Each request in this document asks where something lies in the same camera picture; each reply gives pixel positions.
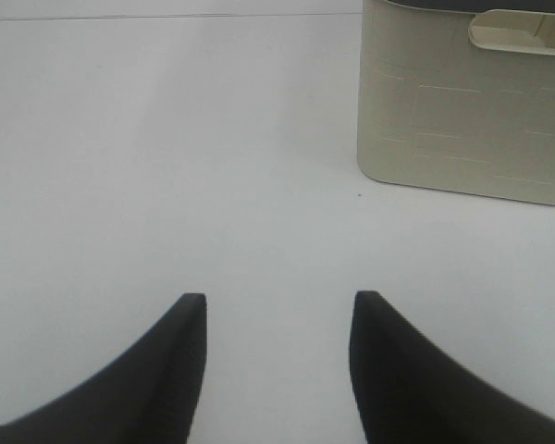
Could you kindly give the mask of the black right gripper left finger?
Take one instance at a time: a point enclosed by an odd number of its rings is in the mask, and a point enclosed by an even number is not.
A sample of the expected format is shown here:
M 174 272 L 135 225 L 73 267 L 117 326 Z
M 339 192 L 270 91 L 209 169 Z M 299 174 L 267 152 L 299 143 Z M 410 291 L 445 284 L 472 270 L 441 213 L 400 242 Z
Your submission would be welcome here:
M 105 368 L 0 425 L 0 443 L 185 443 L 206 356 L 206 299 L 183 294 Z

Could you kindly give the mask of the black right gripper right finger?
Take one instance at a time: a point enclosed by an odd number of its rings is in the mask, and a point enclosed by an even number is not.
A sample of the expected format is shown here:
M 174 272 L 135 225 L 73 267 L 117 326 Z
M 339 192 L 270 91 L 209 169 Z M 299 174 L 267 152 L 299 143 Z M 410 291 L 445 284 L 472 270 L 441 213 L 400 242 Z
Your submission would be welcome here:
M 376 291 L 354 299 L 353 394 L 369 443 L 555 443 L 555 420 L 471 373 Z

